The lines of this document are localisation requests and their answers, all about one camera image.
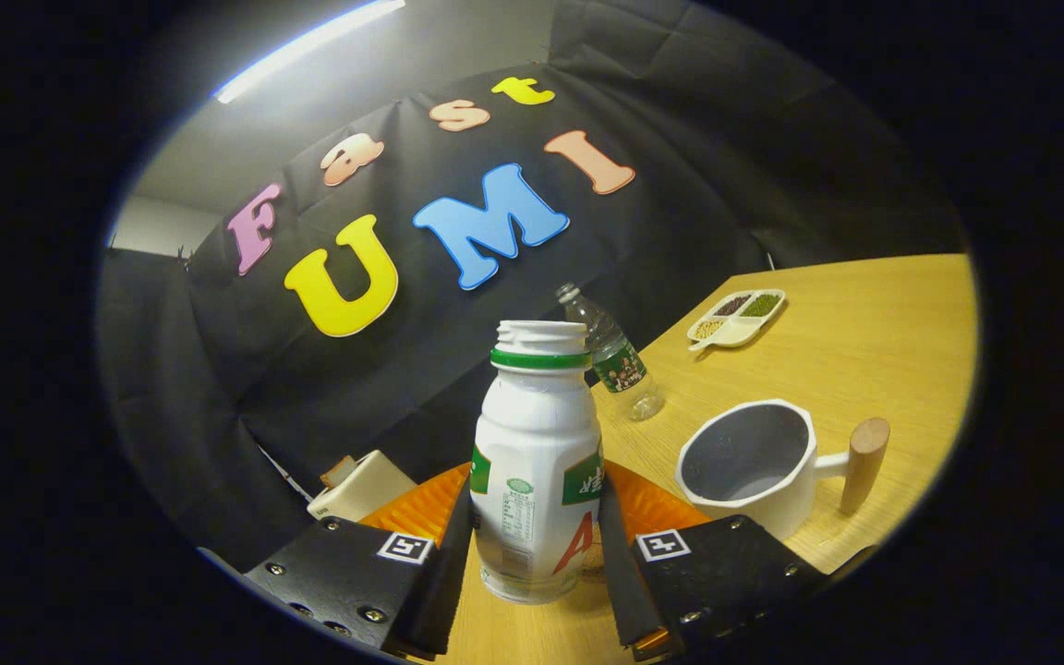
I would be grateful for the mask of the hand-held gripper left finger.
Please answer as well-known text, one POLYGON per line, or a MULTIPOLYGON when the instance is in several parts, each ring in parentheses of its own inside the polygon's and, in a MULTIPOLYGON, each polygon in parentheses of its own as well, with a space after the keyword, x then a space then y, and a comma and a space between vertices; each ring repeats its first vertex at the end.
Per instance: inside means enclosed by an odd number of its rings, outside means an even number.
POLYGON ((469 464, 370 516, 325 517, 244 575, 317 631, 389 659, 449 648, 472 539, 469 464))

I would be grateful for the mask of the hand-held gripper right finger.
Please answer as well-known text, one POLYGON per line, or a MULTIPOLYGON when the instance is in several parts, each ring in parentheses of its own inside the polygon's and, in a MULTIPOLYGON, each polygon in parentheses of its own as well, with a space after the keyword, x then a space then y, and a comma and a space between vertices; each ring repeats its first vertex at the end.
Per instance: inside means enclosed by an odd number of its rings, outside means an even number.
POLYGON ((831 582, 755 519, 709 518, 613 462, 598 525, 618 641, 638 661, 735 638, 831 582))

